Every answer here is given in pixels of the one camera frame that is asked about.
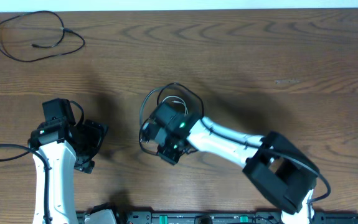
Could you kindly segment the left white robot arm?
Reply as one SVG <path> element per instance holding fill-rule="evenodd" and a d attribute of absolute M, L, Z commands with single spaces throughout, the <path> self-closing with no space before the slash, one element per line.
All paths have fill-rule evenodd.
<path fill-rule="evenodd" d="M 31 133 L 36 168 L 36 195 L 33 223 L 116 223 L 106 204 L 89 212 L 77 212 L 74 172 L 89 174 L 108 126 L 89 119 L 75 120 L 74 101 L 56 98 L 42 104 L 45 122 Z"/>

